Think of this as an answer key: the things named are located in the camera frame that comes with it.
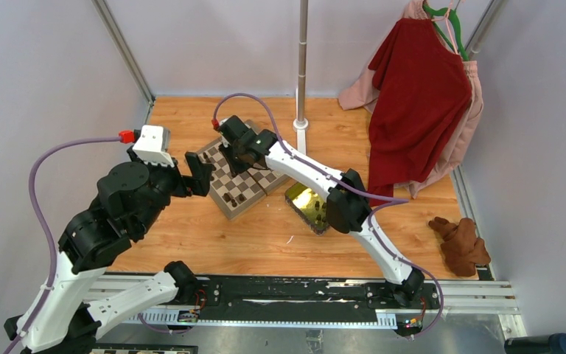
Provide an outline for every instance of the wooden chessboard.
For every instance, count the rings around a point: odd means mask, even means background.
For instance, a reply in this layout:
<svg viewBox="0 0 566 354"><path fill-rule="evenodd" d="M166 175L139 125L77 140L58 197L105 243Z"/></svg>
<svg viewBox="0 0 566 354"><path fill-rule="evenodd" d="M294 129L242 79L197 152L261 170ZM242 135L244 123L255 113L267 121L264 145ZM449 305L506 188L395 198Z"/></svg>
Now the wooden chessboard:
<svg viewBox="0 0 566 354"><path fill-rule="evenodd" d="M252 121L249 120L245 124L259 131ZM220 144L222 144L222 138L208 143L196 154L203 162L214 165L212 180L209 184L209 196L216 202L223 214L229 220L233 220L285 183L288 177L272 170L254 168L233 177L224 155L218 150Z"/></svg>

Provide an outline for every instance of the clothes hanger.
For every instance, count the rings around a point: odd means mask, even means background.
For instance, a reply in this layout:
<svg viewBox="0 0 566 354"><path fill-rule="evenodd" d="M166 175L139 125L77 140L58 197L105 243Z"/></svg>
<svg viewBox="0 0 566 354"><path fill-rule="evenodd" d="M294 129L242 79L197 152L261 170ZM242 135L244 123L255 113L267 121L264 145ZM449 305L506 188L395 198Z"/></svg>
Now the clothes hanger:
<svg viewBox="0 0 566 354"><path fill-rule="evenodd" d="M453 29L455 30L456 46L457 46L457 49L458 49L458 53L461 54L461 57L463 58L464 61L469 61L469 57L468 57L467 53L465 52L465 48L463 47L463 42L461 41L461 22L459 21L458 16L457 16L457 12L456 12L457 7L460 3L461 3L461 0L458 0L457 6L454 8L454 10L451 10L451 6L444 7L444 8L439 9L439 10L434 10L430 6L428 6L426 1L424 1L424 3L422 4L422 8L424 9L424 11L426 11L426 13L428 13L431 16L441 16L442 18L445 18L446 15L447 15L447 22L449 21L450 24L452 24ZM441 29L439 28L439 26L437 24L434 24L434 25L435 25L435 29L437 30L439 35L444 39L444 41L446 41L448 46L454 51L455 48L454 48L453 45L450 44L450 41L448 40L446 35L441 31Z"/></svg>

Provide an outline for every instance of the metal frame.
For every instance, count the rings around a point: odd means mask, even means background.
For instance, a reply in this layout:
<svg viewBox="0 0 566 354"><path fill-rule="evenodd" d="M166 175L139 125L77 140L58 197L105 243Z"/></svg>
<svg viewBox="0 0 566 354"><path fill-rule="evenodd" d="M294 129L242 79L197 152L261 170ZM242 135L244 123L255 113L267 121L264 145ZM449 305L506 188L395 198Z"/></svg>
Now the metal frame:
<svg viewBox="0 0 566 354"><path fill-rule="evenodd" d="M148 83L144 78L144 74L142 74L138 63L136 62L136 59L133 57L133 54L131 53L129 46L127 45L125 37L123 37L122 33L120 32L120 28L118 28L118 24L111 14L111 10L107 4L107 1L92 0L92 4L94 4L94 7L96 7L97 12L99 13L99 17L107 27L111 39L116 44L116 47L118 47L118 51L120 52L122 59L125 61L125 64L127 65L129 72L131 72L131 75L133 75L133 79L136 81L136 84L138 85L142 96L144 96L144 99L149 105L149 112L151 112L153 109L153 103L155 102L155 96L151 92L150 87L148 86Z"/></svg>
<svg viewBox="0 0 566 354"><path fill-rule="evenodd" d="M120 274L110 273L98 278L90 287L85 302L104 299L150 280L152 274ZM209 280L207 276L199 280ZM346 287L368 283L381 283L380 279L347 279L345 282L332 282L329 286ZM520 310L509 282L484 282L472 280L440 280L444 292L444 316L450 314L494 314L501 317L503 330L506 333L524 333L521 324ZM156 325L176 325L179 322L178 311L192 309L191 305L158 305L144 312L145 318ZM381 329L391 328L396 315L418 314L419 309L376 309L376 322L269 322L269 321L235 321L225 319L201 320L197 325L224 327L303 327L303 328L359 328ZM139 323L135 317L125 323Z"/></svg>
<svg viewBox="0 0 566 354"><path fill-rule="evenodd" d="M306 65L307 65L307 22L308 22L308 0L301 1L300 14L300 34L298 42L298 87L296 90L296 121L297 125L303 127L297 130L298 139L302 137L305 143L304 129L306 129L308 121L305 117L305 100L306 100ZM100 18L106 25L110 36L116 44L118 50L123 57L125 64L133 75L136 84L144 99L148 102L149 110L147 112L146 122L150 119L155 103L155 96L151 92L150 87L138 67L136 59L133 57L126 40L122 36L120 28L113 18L110 8L106 0L92 0L96 7ZM494 20L497 18L500 9L506 3L506 0L491 0L486 8L481 20L478 22L472 37L466 45L466 51L472 58L479 53L480 47L486 38L487 33ZM476 212L472 205L469 195L469 186L466 182L464 171L461 166L454 169L451 173L454 188L458 196L458 202L461 214L465 217L476 220ZM125 290L126 288L145 281L150 278L150 274L106 274L100 277L93 288L88 292L87 300L94 300L98 296L107 296L108 293ZM350 280L350 282L382 282L382 280ZM511 286L508 282L498 281L474 281L474 280L445 280L440 282L445 292L445 312L446 313L479 313L479 314L497 314L502 324L505 337L511 338L515 336L525 336L526 332L523 326L522 318L517 307L517 303L512 293ZM173 306L155 306L151 308L152 313L159 311L174 310ZM378 328L388 323L391 315L397 313L415 313L418 310L377 310L377 318L385 319L381 323L364 323L364 324L347 324L346 328ZM429 310L428 313L436 313L436 310ZM341 324L285 324L280 322L225 322L220 321L201 321L199 325L211 326L254 326L254 327L315 327L325 328L341 327Z"/></svg>
<svg viewBox="0 0 566 354"><path fill-rule="evenodd" d="M465 50L468 53L470 60L473 60L481 50L481 46L485 41L489 30L491 29L495 19L500 14L500 11L504 7L505 3L506 0L491 0L487 5L483 16L478 21L478 24L476 24L476 28L474 29L472 36L469 38L467 45L465 46ZM458 165L451 172L450 176L453 180L453 186L458 198L458 204L459 209L461 210L461 214L466 218L470 218L476 221L477 213L475 212L472 200L469 197L472 193L470 192L463 167L461 165ZM478 237L484 238L481 234L480 229L478 228L478 225L475 225L475 231ZM488 269L489 272L491 272L492 278L495 278L492 265L488 265Z"/></svg>

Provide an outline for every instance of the cable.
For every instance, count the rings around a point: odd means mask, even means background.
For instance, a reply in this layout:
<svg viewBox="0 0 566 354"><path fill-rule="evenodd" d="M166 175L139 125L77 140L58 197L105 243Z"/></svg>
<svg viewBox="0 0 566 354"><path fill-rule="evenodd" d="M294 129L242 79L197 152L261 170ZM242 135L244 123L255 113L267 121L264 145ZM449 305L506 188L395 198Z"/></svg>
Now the cable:
<svg viewBox="0 0 566 354"><path fill-rule="evenodd" d="M427 328L425 328L424 330L422 330L420 333L418 333L417 335L420 336L423 333L426 333L428 330L430 330L431 328L433 328L433 326L435 326L436 322L439 320L439 318L441 317L441 313L444 310L444 292L441 289L441 285L439 284L439 280L437 280L437 278L435 278L434 275L432 275L429 271L427 271L426 269L422 268L421 266L412 263L409 260L406 260L404 257L398 257L391 249L389 249L389 247L387 247L387 245L385 244L385 242L382 240L382 238L380 237L380 235L378 234L378 232L376 231L376 229L374 228L374 226L372 225L372 218L374 217L374 214L376 214L376 212L378 212L379 210L381 210L382 208L385 207L389 207L389 206L393 206L393 205L398 205L398 204L404 204L409 202L406 199L400 199L400 198L392 198L392 197L385 197L382 195L375 195L375 194L371 194L371 193L367 193L367 192L363 192L361 190L358 190L354 187L350 187L348 184L342 182L341 180L339 180L338 178L333 178L333 176L331 176L329 173L327 173L326 171L323 171L321 168L319 168L318 166L316 166L315 164L301 158L298 155L295 155L294 153L292 153L292 151L290 149L287 148L287 146L285 146L285 144L283 143L283 138L281 138L281 134L279 133L279 128L276 125L276 122L274 120L274 115L272 114L272 111L270 110L270 108L268 107L268 105L265 104L265 102L263 100L261 100L260 98L258 98L257 96L254 96L252 94L245 94L245 93L236 93L236 94L230 94L228 96L225 96L217 105L216 105L216 109L214 109L214 116L212 118L212 123L214 125L214 127L216 127L217 125L220 125L220 123L217 120L217 114L218 114L218 109L220 109L220 106L226 101L229 100L233 97L248 97L251 98L253 100L256 100L260 105L262 105L262 107L265 109L265 111L268 113L268 116L270 117L270 121L272 122L272 127L274 129L274 133L276 134L276 138L279 140L279 143L281 145L281 147L283 148L283 150L285 151L285 153L287 153L288 155L292 156L294 159L299 160L300 162L304 163L305 165L313 168L314 170L318 171L320 174L322 174L323 176L327 177L328 179L331 179L335 182L337 182L339 185L341 185L342 187L346 188L347 190L356 193L358 195L361 195L362 197L366 197L366 198L373 198L373 199L377 199L379 201L387 201L387 203L385 204L381 204L379 206L377 206L376 208L374 208L372 210L372 212L370 213L370 215L368 216L368 222L370 224L372 233L374 234L374 236L377 238L377 240L379 241L379 243L381 244L381 246L385 249L385 251L387 253L389 253L394 259L398 259L398 261L406 264L407 266L410 266L412 268L416 268L419 269L422 273L426 274L429 276L429 278L431 278L433 280L433 282L435 283L436 287L437 287L437 291L439 293L439 311L437 313L437 316L433 319L433 321L428 325Z"/></svg>
<svg viewBox="0 0 566 354"><path fill-rule="evenodd" d="M35 161L33 166L31 167L31 171L29 172L29 199L31 199L31 205L33 207L33 211L35 212L35 216L38 218L40 222L40 226L44 231L44 236L46 238L46 242L49 246L49 276L46 279L46 287L38 300L38 303L33 308L29 317L25 321L25 323L21 327L21 332L27 332L33 320L38 316L40 310L44 306L46 299L49 297L49 293L51 292L53 283L55 282L55 273L57 273L57 249L55 247L55 242L53 241L53 235L51 234L51 230L49 229L49 224L46 222L44 215L42 214L42 210L40 209L40 205L38 204L38 197L35 194L35 177L38 174L38 169L44 160L46 160L52 154L58 152L59 150L70 148L72 146L83 145L83 144L91 144L96 142L120 142L122 137L120 136L112 136L112 137L105 137L105 138L89 138L89 139L78 139L73 140L71 142L65 142L63 144L54 146L48 149L45 153L43 153L38 160ZM3 354L8 354L9 352L14 349L17 343L21 340L20 336L16 336L16 338L7 346Z"/></svg>
<svg viewBox="0 0 566 354"><path fill-rule="evenodd" d="M371 193L368 193L368 192L363 192L362 190L358 190L358 189L351 187L348 184L342 182L340 179L335 178L334 176L331 176L328 172L322 170L321 168L319 168L315 164L313 164L313 163L303 159L302 157L292 153L292 151L290 149L288 149L287 146L285 146L285 144L283 144L283 138L281 137L281 134L279 133L279 127L276 125L276 121L274 120L274 115L272 115L272 111L270 110L268 105L266 105L265 102L263 100L261 100L260 98L258 98L257 96L254 96L252 94L245 94L245 93L239 92L239 93L230 94L230 95L224 97L216 105L216 109L214 109L214 117L212 119L212 122L218 122L217 115L218 115L218 109L220 109L220 106L226 100L229 100L233 97L238 97L238 96L252 98L253 100L256 100L260 105L262 105L262 107L265 109L265 111L268 113L268 116L270 117L270 121L272 122L272 128L274 129L274 133L276 134L276 138L279 140L279 143L280 143L281 147L283 148L283 151L285 151L285 153L287 153L287 155L292 156L294 159L297 159L300 162L302 162L303 164L305 164L305 165L313 168L314 170L318 171L321 175L327 177L328 179L331 179L331 180L337 182L342 187L346 188L347 190L349 190L349 191L351 191L355 194L361 195L362 197L373 198L373 199L377 199L379 201L389 201L389 202L391 202L388 205L398 205L398 204L404 204L404 203L409 202L409 200L407 200L407 199L385 197L383 195L376 195L376 194L371 194Z"/></svg>
<svg viewBox="0 0 566 354"><path fill-rule="evenodd" d="M200 311L203 310L207 303L207 293L203 289L198 289L198 292L203 293L203 303L200 304L200 308L198 309Z"/></svg>
<svg viewBox="0 0 566 354"><path fill-rule="evenodd" d="M385 242L382 240L379 233L376 231L376 229L374 228L374 225L372 224L372 218L374 217L374 214L376 214L379 210L381 210L382 208L387 207L387 206L388 206L388 204L383 204L383 205L377 206L376 208L374 208L372 210L372 212L368 216L368 223L370 224L372 234L374 234L374 236L377 238L377 240L379 241L379 243L381 244L383 249L385 249L385 251L387 253L389 253L389 255L392 256L394 259L398 259L400 262L406 264L407 266L410 266L412 268L417 268L422 273L428 275L429 278L431 278L431 280L435 283L435 286L437 287L437 292L439 293L439 311L437 311L437 316L435 316L435 318L428 325L428 327L424 328L420 333L418 333L416 335L416 336L421 336L422 334L426 333L431 328L433 328L433 326L435 326L435 324L437 323L437 321L441 317L441 314L444 312L444 291L441 289L441 284L439 284L439 280L437 280L437 278L435 278L435 276L432 273L430 273L426 269L422 268L421 266L419 266L419 265L417 265L417 264L415 264L415 263L413 263L409 260L406 260L404 257L398 257L391 249L389 249L389 247L387 247Z"/></svg>

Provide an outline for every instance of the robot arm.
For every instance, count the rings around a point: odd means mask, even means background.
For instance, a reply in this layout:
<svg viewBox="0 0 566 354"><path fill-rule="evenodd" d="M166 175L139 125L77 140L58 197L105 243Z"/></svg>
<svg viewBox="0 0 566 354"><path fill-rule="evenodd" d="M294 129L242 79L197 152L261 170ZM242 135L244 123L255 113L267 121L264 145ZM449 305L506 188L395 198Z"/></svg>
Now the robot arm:
<svg viewBox="0 0 566 354"><path fill-rule="evenodd" d="M344 176L345 173L332 169L331 167L324 166L319 162L301 155L296 149L291 147L286 141L276 142L270 148L270 154L265 157L265 162L268 168L285 173L296 181L309 187L311 190L316 192L322 199L327 201L326 213L327 218L329 214L329 195L331 190L337 189L339 186L336 182L326 178L324 174L319 173L315 169L303 164L298 159L293 159L288 155L281 144L286 144L288 150L297 156L302 156L303 159L309 160L315 166L321 168L323 171L327 172L331 176ZM383 230L378 226L378 222L373 222L375 229L383 240L387 243L390 249L394 250L394 253L398 257L404 257L400 251L393 245L393 243L387 238ZM366 218L360 223L360 230L350 230L348 232L352 237L363 245L363 248L372 256L375 262L378 263L384 278L393 284L402 284L411 273L411 267L406 265L399 260L394 259L387 251L380 245L379 241L376 239L372 231L370 230L369 218Z"/></svg>
<svg viewBox="0 0 566 354"><path fill-rule="evenodd" d="M186 153L192 176L182 176L168 152L170 132L145 125L134 131L131 162L112 168L97 182L89 208L75 215L58 241L55 281L27 332L21 328L36 310L46 282L29 310L5 323L10 340L21 337L23 353L89 353L96 339L151 306L191 296L196 277L182 262L167 265L151 280L103 300L84 296L116 257L138 242L170 205L171 196L205 196L212 166Z"/></svg>
<svg viewBox="0 0 566 354"><path fill-rule="evenodd" d="M279 141L271 131L255 133L236 116L223 121L218 130L223 136L219 149L232 173L244 172L256 164L284 173L309 187L326 201L326 219L329 225L361 243L377 262L385 279L395 285L394 297L401 305L406 306L417 296L424 282L424 275L420 270L399 260L400 257L405 257L381 230L378 222L373 220L370 224L371 209L367 198L349 192L334 180L338 178L357 190L365 191L356 171L348 170L343 173L324 166L299 153L286 141ZM317 168L299 161L296 157ZM379 237L396 256L383 248Z"/></svg>

